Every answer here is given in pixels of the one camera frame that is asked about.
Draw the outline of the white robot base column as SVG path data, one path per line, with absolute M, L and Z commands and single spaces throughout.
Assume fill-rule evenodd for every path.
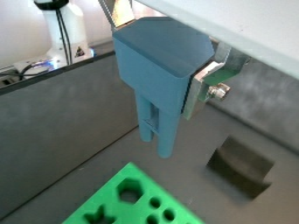
M 94 56 L 89 48 L 84 16 L 70 0 L 33 0 L 50 34 L 50 49 L 36 58 L 16 62 L 18 79 L 28 79 Z

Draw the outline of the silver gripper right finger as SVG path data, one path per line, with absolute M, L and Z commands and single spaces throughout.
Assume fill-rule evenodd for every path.
M 209 62 L 190 77 L 186 96 L 181 109 L 181 116 L 189 120 L 201 110 L 208 100 L 222 101 L 229 93 L 229 86 L 224 84 L 229 78 L 240 73 L 249 57 L 224 42 L 212 42 L 214 54 Z

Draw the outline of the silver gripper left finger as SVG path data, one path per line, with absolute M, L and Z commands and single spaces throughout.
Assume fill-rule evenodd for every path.
M 112 31 L 121 29 L 134 20 L 132 0 L 97 0 L 110 24 Z

